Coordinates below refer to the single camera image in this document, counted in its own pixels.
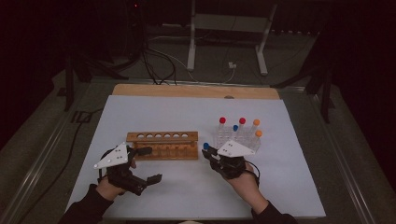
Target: wooden test tube rack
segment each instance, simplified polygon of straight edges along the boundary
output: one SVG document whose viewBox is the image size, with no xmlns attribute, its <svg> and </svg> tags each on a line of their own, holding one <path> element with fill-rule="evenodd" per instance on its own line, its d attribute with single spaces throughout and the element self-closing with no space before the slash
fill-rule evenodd
<svg viewBox="0 0 396 224">
<path fill-rule="evenodd" d="M 137 161 L 198 160 L 198 132 L 128 133 L 126 141 L 133 148 L 152 147 L 150 155 L 136 155 Z"/>
</svg>

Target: metal frame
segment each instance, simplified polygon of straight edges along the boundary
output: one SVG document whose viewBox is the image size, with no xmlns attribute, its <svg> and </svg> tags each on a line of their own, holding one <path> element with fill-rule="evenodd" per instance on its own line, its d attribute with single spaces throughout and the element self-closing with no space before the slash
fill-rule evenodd
<svg viewBox="0 0 396 224">
<path fill-rule="evenodd" d="M 265 43 L 267 41 L 268 35 L 271 30 L 272 21 L 276 12 L 276 5 L 272 6 L 270 11 L 270 15 L 268 18 L 249 18 L 249 17 L 233 17 L 238 18 L 239 27 L 233 26 L 234 31 L 245 31 L 245 32 L 262 32 L 262 42 L 255 47 L 257 61 L 260 68 L 260 74 L 262 76 L 268 75 L 267 66 L 265 64 L 265 59 L 262 54 Z M 205 24 L 205 16 L 217 18 L 217 23 Z M 210 29 L 210 30 L 227 30 L 222 28 L 219 21 L 226 21 L 230 16 L 219 16 L 219 15 L 206 15 L 206 14 L 196 14 L 195 13 L 195 0 L 191 0 L 191 37 L 190 37 L 190 49 L 189 56 L 187 60 L 187 70 L 192 72 L 195 66 L 195 29 Z"/>
<path fill-rule="evenodd" d="M 332 148 L 332 152 L 336 158 L 336 163 L 338 166 L 338 170 L 340 171 L 341 176 L 344 179 L 344 183 L 346 184 L 346 189 L 349 192 L 350 198 L 355 205 L 356 211 L 358 212 L 359 218 L 361 219 L 361 223 L 363 224 L 375 224 L 375 218 L 370 211 L 370 208 L 367 202 L 364 200 L 364 196 L 361 192 L 361 188 L 356 181 L 352 171 L 349 168 L 347 159 L 341 147 L 338 145 L 337 140 L 335 139 L 334 134 L 330 130 L 330 128 L 326 125 L 325 121 L 321 117 L 319 105 L 320 100 L 317 95 L 313 95 L 310 97 L 310 101 L 312 107 L 317 114 L 318 121 L 320 122 L 322 129 L 324 130 L 327 138 L 329 139 L 329 143 Z"/>
<path fill-rule="evenodd" d="M 26 176 L 22 180 L 21 185 L 17 189 L 17 192 L 15 193 L 11 202 L 7 205 L 4 214 L 1 216 L 0 223 L 18 223 L 19 219 L 21 218 L 21 212 L 23 207 L 26 205 L 44 169 L 47 167 L 48 161 L 50 160 L 50 157 L 57 148 L 58 143 L 64 134 L 65 127 L 69 123 L 69 120 L 72 118 L 74 112 L 76 111 L 78 107 L 78 102 L 84 96 L 85 91 L 88 89 L 88 85 L 89 84 L 85 83 L 80 83 L 78 85 L 78 92 L 76 97 L 77 101 L 71 104 L 70 109 L 67 110 L 67 112 L 64 112 L 64 114 L 62 114 L 62 117 L 53 129 L 53 132 L 50 135 L 46 145 L 44 145 L 44 147 L 41 149 L 40 154 L 37 156 L 35 162 L 30 167 Z"/>
</svg>

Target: person's left hand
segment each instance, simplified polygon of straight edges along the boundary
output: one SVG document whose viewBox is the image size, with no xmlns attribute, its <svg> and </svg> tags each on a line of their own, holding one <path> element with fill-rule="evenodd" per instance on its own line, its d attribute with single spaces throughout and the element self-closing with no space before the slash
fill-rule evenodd
<svg viewBox="0 0 396 224">
<path fill-rule="evenodd" d="M 136 163 L 134 160 L 131 161 L 131 167 L 136 168 Z M 126 190 L 122 188 L 118 188 L 110 183 L 108 183 L 107 176 L 103 177 L 100 181 L 98 187 L 96 187 L 96 191 L 106 200 L 114 201 L 114 199 L 119 195 L 124 193 Z"/>
</svg>

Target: plastic test tube rack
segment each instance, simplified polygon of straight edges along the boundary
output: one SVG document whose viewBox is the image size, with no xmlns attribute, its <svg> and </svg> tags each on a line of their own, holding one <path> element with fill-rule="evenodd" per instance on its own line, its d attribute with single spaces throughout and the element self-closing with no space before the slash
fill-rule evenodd
<svg viewBox="0 0 396 224">
<path fill-rule="evenodd" d="M 198 132 L 128 133 L 126 141 L 133 148 L 152 147 L 151 154 L 136 155 L 137 161 L 198 160 Z"/>
<path fill-rule="evenodd" d="M 216 148 L 222 147 L 229 140 L 234 140 L 235 142 L 245 147 L 249 147 L 256 152 L 261 145 L 260 138 L 262 136 L 262 131 L 258 130 L 260 121 L 258 119 L 255 119 L 251 127 L 246 127 L 245 122 L 246 120 L 241 118 L 239 120 L 239 128 L 235 132 L 234 126 L 225 125 L 225 118 L 221 118 L 220 123 L 222 123 L 222 125 L 221 129 L 218 129 Z"/>
</svg>

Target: clear test tube rack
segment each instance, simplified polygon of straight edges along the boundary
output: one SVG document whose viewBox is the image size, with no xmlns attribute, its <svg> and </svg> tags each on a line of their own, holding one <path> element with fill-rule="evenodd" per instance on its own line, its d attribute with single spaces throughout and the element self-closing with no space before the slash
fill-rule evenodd
<svg viewBox="0 0 396 224">
<path fill-rule="evenodd" d="M 239 132 L 240 133 L 235 136 L 232 126 L 224 126 L 222 128 L 222 132 L 219 132 L 218 130 L 218 136 L 216 138 L 216 148 L 221 148 L 227 141 L 234 140 L 235 142 L 257 152 L 261 145 L 261 139 L 257 139 L 257 143 L 254 146 L 250 146 L 249 144 L 254 141 L 255 133 L 251 133 L 250 129 L 247 129 L 247 127 Z"/>
<path fill-rule="evenodd" d="M 152 147 L 151 154 L 136 155 L 137 161 L 198 160 L 198 132 L 128 133 L 126 141 L 133 148 Z"/>
</svg>

